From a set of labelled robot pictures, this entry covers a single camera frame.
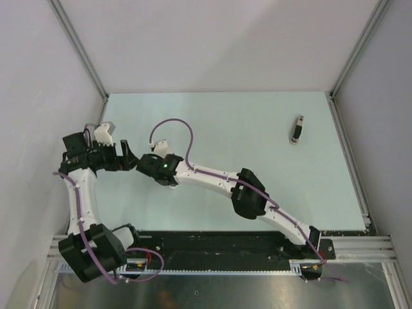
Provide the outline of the black beige stapler base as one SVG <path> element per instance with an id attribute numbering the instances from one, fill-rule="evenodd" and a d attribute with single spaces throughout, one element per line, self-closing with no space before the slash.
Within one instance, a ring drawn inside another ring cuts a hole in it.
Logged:
<path id="1" fill-rule="evenodd" d="M 290 143 L 292 145 L 296 145 L 299 142 L 299 139 L 303 131 L 303 122 L 304 122 L 304 116 L 299 115 L 296 119 L 295 126 L 294 126 L 294 129 L 290 137 Z"/>

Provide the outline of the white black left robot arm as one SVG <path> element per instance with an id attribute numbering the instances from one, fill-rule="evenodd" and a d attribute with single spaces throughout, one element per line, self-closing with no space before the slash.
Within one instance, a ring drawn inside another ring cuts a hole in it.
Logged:
<path id="1" fill-rule="evenodd" d="M 141 253 L 142 241 L 130 223 L 113 230 L 100 220 L 97 207 L 97 173 L 130 171 L 138 158 L 128 142 L 121 140 L 122 155 L 114 145 L 104 145 L 78 132 L 63 137 L 65 152 L 56 171 L 66 184 L 70 203 L 67 238 L 59 241 L 59 252 L 77 277 L 90 282 L 124 266 L 128 257 Z"/>

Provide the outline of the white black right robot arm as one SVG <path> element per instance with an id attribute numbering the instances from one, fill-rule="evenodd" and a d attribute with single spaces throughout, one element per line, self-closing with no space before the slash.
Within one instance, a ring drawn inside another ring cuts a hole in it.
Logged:
<path id="1" fill-rule="evenodd" d="M 312 258 L 320 251 L 321 232 L 284 211 L 249 169 L 218 171 L 175 154 L 164 157 L 145 154 L 136 170 L 163 186 L 194 185 L 226 196 L 238 216 L 263 220 L 275 227 L 289 242 L 297 245 L 298 253 L 304 258 Z"/>

